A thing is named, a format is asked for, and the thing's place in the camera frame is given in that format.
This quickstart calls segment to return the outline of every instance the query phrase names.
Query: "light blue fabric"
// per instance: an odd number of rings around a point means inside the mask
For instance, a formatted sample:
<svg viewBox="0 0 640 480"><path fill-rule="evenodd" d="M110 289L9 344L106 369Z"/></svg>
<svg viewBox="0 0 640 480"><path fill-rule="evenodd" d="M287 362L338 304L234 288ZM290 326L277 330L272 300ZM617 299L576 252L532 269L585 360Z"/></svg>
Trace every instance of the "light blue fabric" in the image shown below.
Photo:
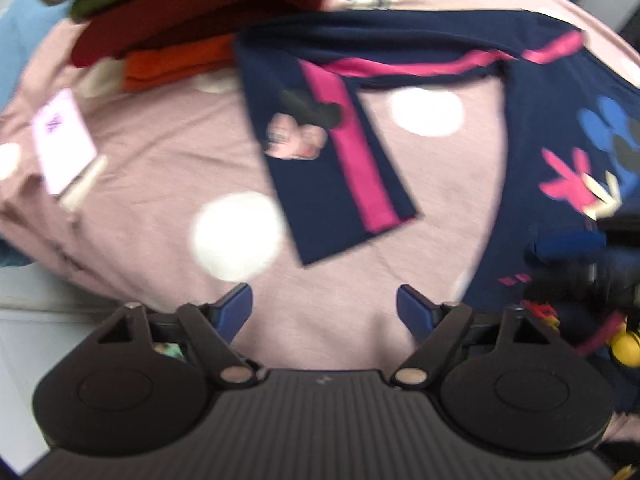
<svg viewBox="0 0 640 480"><path fill-rule="evenodd" d="M40 42L66 17L67 6L47 7L40 0L14 0L0 18L0 109L4 109L14 95L20 74ZM0 267L30 263L30 259L0 236Z"/></svg>

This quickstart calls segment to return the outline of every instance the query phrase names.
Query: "metal pin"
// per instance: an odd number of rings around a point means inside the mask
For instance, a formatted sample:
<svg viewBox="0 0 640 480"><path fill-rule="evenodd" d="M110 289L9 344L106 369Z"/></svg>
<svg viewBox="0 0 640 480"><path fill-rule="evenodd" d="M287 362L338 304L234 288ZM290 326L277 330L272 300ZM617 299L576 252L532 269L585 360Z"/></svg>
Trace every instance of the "metal pin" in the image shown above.
<svg viewBox="0 0 640 480"><path fill-rule="evenodd" d="M396 372L396 381L402 384L422 384L427 380L429 375L420 368L402 368Z"/></svg>
<svg viewBox="0 0 640 480"><path fill-rule="evenodd" d="M258 379L259 381L263 381L267 378L268 373L269 373L269 370L267 368L259 368L258 371L255 373L255 378Z"/></svg>
<svg viewBox="0 0 640 480"><path fill-rule="evenodd" d="M223 381L231 384L242 384L250 381L254 371L244 366L229 366L220 372Z"/></svg>

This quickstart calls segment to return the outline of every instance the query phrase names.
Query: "white polka dot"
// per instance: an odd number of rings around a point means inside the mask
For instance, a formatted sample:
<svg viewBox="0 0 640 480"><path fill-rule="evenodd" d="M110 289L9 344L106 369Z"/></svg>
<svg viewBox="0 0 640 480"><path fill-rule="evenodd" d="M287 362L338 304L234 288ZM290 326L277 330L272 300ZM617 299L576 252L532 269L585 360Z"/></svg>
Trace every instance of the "white polka dot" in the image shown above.
<svg viewBox="0 0 640 480"><path fill-rule="evenodd" d="M200 210L191 230L191 250L212 276L243 282L276 260L285 231L284 216L271 198L234 193Z"/></svg>
<svg viewBox="0 0 640 480"><path fill-rule="evenodd" d="M82 76L77 91L80 97L91 99L122 93L126 60L106 57Z"/></svg>
<svg viewBox="0 0 640 480"><path fill-rule="evenodd" d="M632 81L640 85L640 66L636 65L630 59L623 57L622 66L625 68L626 73L630 76Z"/></svg>
<svg viewBox="0 0 640 480"><path fill-rule="evenodd" d="M209 94L225 94L240 88L238 73L232 68L198 74L193 78L194 86Z"/></svg>
<svg viewBox="0 0 640 480"><path fill-rule="evenodd" d="M551 16L552 18L555 18L556 20L562 20L563 22L568 22L569 21L564 12L561 12L561 11L556 10L556 9L549 9L548 7L540 7L538 9L538 12L540 12L541 14L546 14L547 16Z"/></svg>
<svg viewBox="0 0 640 480"><path fill-rule="evenodd" d="M0 180L12 176L20 164L20 144L0 144Z"/></svg>
<svg viewBox="0 0 640 480"><path fill-rule="evenodd" d="M424 137L445 137L465 121L460 98L440 89L402 88L391 94L391 113L398 126Z"/></svg>

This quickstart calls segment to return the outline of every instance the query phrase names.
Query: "ribbed black plate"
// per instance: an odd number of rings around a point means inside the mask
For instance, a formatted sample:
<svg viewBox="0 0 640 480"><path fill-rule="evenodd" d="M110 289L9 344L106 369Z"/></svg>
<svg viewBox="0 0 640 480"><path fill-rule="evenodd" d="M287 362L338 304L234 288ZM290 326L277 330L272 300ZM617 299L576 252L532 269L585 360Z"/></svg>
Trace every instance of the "ribbed black plate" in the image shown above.
<svg viewBox="0 0 640 480"><path fill-rule="evenodd" d="M375 371L274 370L257 388L223 394L199 427L170 446L123 459L55 450L25 478L609 480L612 475L590 452L534 462L478 449L446 426L425 395L392 389Z"/></svg>

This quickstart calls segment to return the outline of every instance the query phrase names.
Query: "pink star print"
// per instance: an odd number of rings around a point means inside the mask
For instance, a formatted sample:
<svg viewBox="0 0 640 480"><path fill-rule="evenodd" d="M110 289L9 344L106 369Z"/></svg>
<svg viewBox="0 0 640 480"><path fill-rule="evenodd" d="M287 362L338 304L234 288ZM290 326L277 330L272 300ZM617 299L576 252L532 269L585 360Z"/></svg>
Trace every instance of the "pink star print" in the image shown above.
<svg viewBox="0 0 640 480"><path fill-rule="evenodd" d="M560 177L541 183L540 191L554 200L566 200L577 212L583 213L585 207L595 202L593 193L582 180L583 174L591 171L591 163L583 150L574 148L572 155L575 173L555 153L542 149L542 157Z"/></svg>

